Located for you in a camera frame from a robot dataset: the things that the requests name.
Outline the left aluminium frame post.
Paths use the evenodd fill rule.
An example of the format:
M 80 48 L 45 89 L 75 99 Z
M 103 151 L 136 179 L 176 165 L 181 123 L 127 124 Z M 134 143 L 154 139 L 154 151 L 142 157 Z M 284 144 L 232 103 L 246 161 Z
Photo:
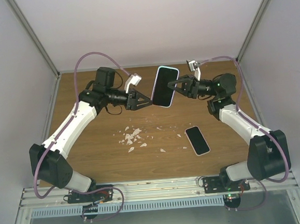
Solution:
M 17 4 L 16 0 L 5 0 L 7 5 L 10 7 L 13 14 L 18 19 L 19 23 L 23 26 L 24 30 L 26 31 L 27 35 L 30 37 L 32 43 L 39 51 L 40 55 L 45 60 L 46 64 L 54 74 L 54 76 L 59 79 L 60 78 L 60 72 L 56 68 L 55 64 L 53 63 L 52 59 L 48 55 L 46 49 L 40 42 L 39 38 L 37 37 L 35 31 L 33 30 L 32 26 L 29 24 L 29 21 L 25 17 L 24 13 L 22 12 L 21 8 Z

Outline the aluminium mounting rail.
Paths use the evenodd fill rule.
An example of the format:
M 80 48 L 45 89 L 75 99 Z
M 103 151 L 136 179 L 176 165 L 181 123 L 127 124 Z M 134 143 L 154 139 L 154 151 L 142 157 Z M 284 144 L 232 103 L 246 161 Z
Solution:
M 123 192 L 125 202 L 180 199 L 221 194 L 220 191 L 209 194 L 205 193 L 204 188 L 199 186 L 202 185 L 202 179 L 199 180 L 199 185 L 197 184 L 197 179 L 198 177 L 179 177 L 146 181 L 126 181 L 120 183 L 114 182 L 113 186 Z M 287 180 L 283 183 L 273 183 L 268 180 L 263 180 L 262 183 L 268 191 L 299 188 L 293 173 L 290 173 Z M 248 190 L 248 192 L 259 192 L 263 190 L 263 187 L 256 180 L 249 181 L 249 185 L 251 189 Z M 39 199 L 35 196 L 34 189 L 28 188 L 22 193 L 19 208 L 65 206 L 66 203 L 63 197 L 69 193 L 69 190 L 55 188 L 46 198 Z M 112 199 L 113 203 L 119 203 L 122 198 L 120 193 L 114 190 Z

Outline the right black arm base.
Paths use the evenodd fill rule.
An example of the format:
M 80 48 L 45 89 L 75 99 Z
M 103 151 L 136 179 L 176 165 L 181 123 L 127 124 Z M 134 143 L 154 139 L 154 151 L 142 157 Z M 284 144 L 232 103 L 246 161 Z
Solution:
M 221 176 L 200 176 L 196 180 L 199 187 L 204 189 L 205 193 L 226 193 L 250 190 L 249 183 L 244 180 L 229 181 L 226 177 Z

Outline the smartphone in pink case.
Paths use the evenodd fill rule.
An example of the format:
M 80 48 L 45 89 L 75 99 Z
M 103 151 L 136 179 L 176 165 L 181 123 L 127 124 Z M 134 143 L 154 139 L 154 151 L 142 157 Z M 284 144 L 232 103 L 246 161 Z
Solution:
M 205 155 L 211 151 L 206 139 L 204 138 L 198 126 L 193 126 L 186 129 L 185 135 L 188 138 L 197 156 Z

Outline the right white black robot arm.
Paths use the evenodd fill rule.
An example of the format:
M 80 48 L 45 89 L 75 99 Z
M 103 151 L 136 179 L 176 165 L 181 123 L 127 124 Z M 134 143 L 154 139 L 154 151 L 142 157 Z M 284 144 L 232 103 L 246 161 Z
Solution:
M 246 161 L 221 168 L 219 184 L 224 191 L 232 191 L 239 181 L 252 178 L 282 183 L 291 168 L 285 134 L 264 127 L 239 108 L 232 99 L 236 84 L 236 77 L 230 73 L 218 75 L 213 80 L 198 80 L 195 76 L 185 75 L 170 81 L 168 88 L 193 99 L 209 96 L 209 113 L 231 127 L 247 143 Z

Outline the right aluminium frame post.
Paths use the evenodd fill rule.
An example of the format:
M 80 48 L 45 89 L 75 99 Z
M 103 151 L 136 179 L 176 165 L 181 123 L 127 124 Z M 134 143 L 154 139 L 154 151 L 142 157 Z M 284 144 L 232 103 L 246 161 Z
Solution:
M 249 30 L 246 34 L 246 37 L 243 41 L 243 44 L 237 54 L 237 57 L 236 57 L 236 61 L 237 62 L 240 62 L 254 36 L 254 33 L 255 31 L 257 30 L 265 12 L 267 11 L 267 7 L 269 6 L 271 0 L 261 0 L 261 3 L 259 4 L 259 7 L 257 9 L 257 12 L 253 18 L 253 21 L 249 27 Z

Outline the white debris pile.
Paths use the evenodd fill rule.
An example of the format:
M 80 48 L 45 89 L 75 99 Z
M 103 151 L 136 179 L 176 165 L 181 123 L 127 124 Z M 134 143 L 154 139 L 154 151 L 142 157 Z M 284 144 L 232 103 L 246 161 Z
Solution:
M 119 130 L 118 133 L 121 136 L 118 144 L 125 149 L 126 153 L 132 153 L 148 146 L 149 135 L 144 127 L 126 126 L 123 131 Z

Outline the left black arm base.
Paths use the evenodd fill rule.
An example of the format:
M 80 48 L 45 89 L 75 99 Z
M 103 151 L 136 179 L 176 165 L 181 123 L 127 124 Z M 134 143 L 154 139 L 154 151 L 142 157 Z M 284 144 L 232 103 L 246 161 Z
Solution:
M 91 191 L 99 190 L 98 192 L 94 192 L 91 194 L 79 194 L 76 192 L 69 192 L 68 195 L 63 197 L 63 200 L 69 204 L 75 203 L 103 203 L 107 201 L 112 201 L 113 197 L 113 185 L 95 185 Z

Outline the purple smartphone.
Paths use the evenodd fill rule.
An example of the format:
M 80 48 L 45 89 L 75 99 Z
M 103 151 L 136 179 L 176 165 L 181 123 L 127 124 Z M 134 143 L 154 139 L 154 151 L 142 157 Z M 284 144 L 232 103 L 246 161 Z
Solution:
M 153 105 L 165 108 L 172 105 L 175 91 L 168 87 L 168 83 L 177 80 L 178 76 L 177 68 L 162 65 L 157 69 L 151 95 Z

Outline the aluminium frame post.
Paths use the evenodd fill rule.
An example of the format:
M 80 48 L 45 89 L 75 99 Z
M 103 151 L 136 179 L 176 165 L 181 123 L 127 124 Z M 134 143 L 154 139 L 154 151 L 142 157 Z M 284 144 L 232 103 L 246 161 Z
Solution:
M 259 7 L 257 9 L 257 12 L 253 18 L 253 21 L 249 27 L 249 30 L 246 34 L 246 37 L 243 41 L 243 44 L 237 54 L 237 57 L 236 57 L 236 61 L 237 62 L 240 62 L 254 36 L 254 33 L 255 31 L 257 30 L 265 12 L 267 11 L 267 7 L 269 6 L 271 0 L 261 0 L 261 3 L 259 4 Z
M 32 43 L 39 51 L 40 55 L 45 60 L 46 64 L 54 74 L 54 76 L 59 79 L 60 78 L 60 72 L 56 68 L 55 64 L 53 63 L 52 59 L 48 55 L 46 49 L 40 42 L 39 38 L 37 37 L 35 31 L 33 30 L 32 26 L 29 24 L 29 21 L 25 17 L 24 13 L 22 12 L 21 8 L 17 4 L 16 0 L 5 0 L 7 5 L 10 7 L 13 14 L 18 19 L 19 23 L 23 26 L 24 30 L 26 31 L 27 35 L 30 37 Z

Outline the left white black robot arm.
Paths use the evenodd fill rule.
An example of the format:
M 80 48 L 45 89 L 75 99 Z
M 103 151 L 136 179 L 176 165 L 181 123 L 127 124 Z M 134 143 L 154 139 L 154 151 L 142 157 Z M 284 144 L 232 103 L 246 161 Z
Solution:
M 77 95 L 76 102 L 63 123 L 43 144 L 33 144 L 29 149 L 34 186 L 42 180 L 59 189 L 70 189 L 79 193 L 86 202 L 97 197 L 97 189 L 90 177 L 76 172 L 67 162 L 69 152 L 84 131 L 109 104 L 126 110 L 137 111 L 152 104 L 149 97 L 135 89 L 141 81 L 138 74 L 129 75 L 124 89 L 114 87 L 117 71 L 100 67 L 95 79 Z

